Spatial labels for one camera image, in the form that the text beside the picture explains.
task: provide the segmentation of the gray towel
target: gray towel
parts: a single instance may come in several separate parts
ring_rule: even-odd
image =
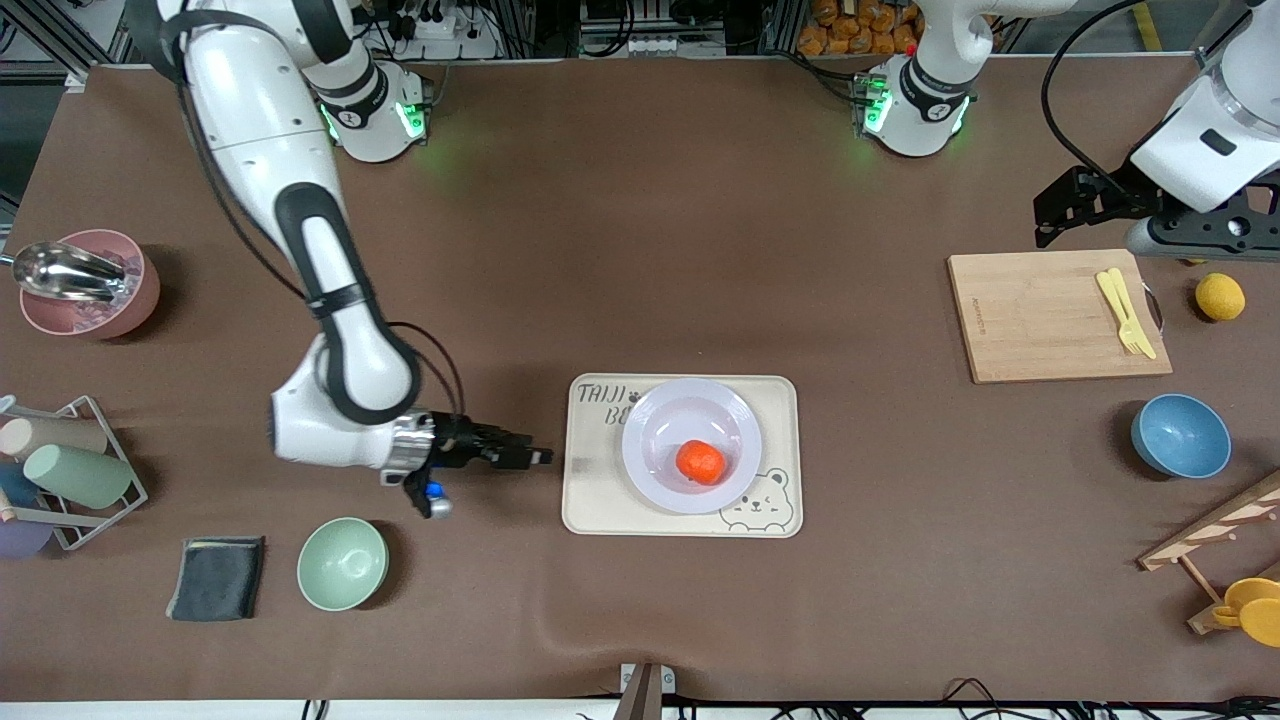
[[[252,618],[261,568],[261,537],[188,538],[165,615],[192,623]]]

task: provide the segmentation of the metal scoop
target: metal scoop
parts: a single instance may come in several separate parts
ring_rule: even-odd
[[[32,295],[110,302],[124,292],[124,268],[65,242],[37,242],[0,255],[13,279]]]

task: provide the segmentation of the orange ball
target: orange ball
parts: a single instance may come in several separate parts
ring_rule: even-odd
[[[724,455],[700,439],[691,439],[676,452],[676,469],[690,480],[714,486],[724,474]]]

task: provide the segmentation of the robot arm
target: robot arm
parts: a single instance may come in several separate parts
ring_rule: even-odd
[[[367,55],[356,42],[343,60],[369,63]],[[305,360],[307,370],[346,420],[394,420],[417,397],[417,359],[378,309],[347,227],[324,120],[289,49],[266,29],[204,27],[192,31],[184,63],[210,155],[302,279],[320,323],[324,350]]]
[[[1038,247],[1130,218],[1138,255],[1280,261],[1280,1],[1251,15],[1110,178],[1075,167],[1036,197]]]
[[[329,136],[357,160],[394,158],[425,135],[421,78],[372,60],[344,0],[129,0],[127,13],[148,61],[189,88],[197,151],[302,279],[320,324],[271,395],[275,454],[380,470],[428,518],[452,507],[435,466],[550,462],[527,436],[412,406],[416,354],[388,327],[352,242]]]
[[[867,135],[913,158],[932,155],[960,129],[969,90],[991,56],[983,15],[1034,18],[1064,13],[1075,0],[918,0],[924,35],[915,55],[895,55],[872,73],[886,90],[861,110]]]

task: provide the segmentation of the wooden cutting board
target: wooden cutting board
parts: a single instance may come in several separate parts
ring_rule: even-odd
[[[1128,250],[947,259],[975,383],[1166,375],[1174,372]],[[1129,355],[1093,275],[1120,268],[1156,359]]]

